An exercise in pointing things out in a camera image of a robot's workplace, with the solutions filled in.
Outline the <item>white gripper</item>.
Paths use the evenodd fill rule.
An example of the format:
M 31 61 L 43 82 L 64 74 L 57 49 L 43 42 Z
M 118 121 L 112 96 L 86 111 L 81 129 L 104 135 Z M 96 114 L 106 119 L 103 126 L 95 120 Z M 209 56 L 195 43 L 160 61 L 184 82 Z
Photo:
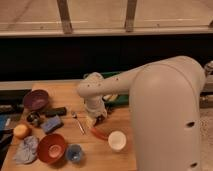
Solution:
M 101 97 L 93 97 L 85 100 L 85 107 L 88 112 L 86 117 L 86 123 L 88 127 L 93 127 L 96 124 L 100 124 L 107 117 L 107 111 L 104 101 Z

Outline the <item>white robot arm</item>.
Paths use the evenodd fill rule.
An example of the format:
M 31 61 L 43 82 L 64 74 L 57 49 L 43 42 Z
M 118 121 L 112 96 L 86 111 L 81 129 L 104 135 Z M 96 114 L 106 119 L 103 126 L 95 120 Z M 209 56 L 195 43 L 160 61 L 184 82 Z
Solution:
M 77 87 L 90 118 L 105 112 L 102 97 L 127 94 L 138 171 L 201 171 L 200 94 L 213 60 L 160 60 L 103 78 L 92 73 Z

